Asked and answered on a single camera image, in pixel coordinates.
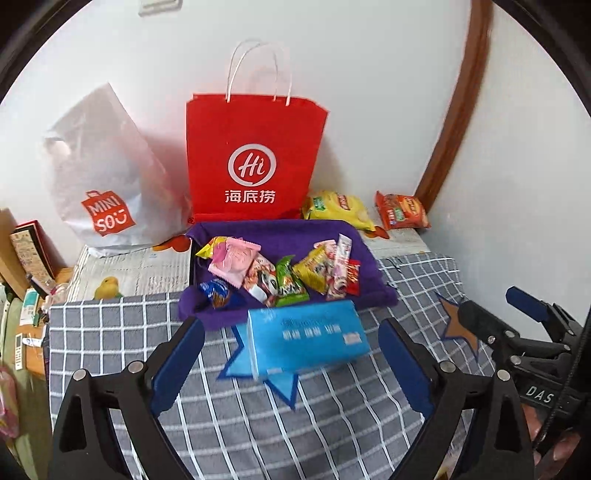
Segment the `person's right hand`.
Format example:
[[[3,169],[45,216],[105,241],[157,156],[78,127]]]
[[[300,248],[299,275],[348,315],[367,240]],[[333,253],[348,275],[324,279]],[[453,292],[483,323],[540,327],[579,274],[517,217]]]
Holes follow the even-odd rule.
[[[523,404],[522,409],[528,425],[531,440],[535,440],[542,428],[538,414],[540,411],[530,405]],[[545,455],[533,451],[536,479],[554,479],[571,457],[581,440],[577,432],[565,432],[562,437]]]

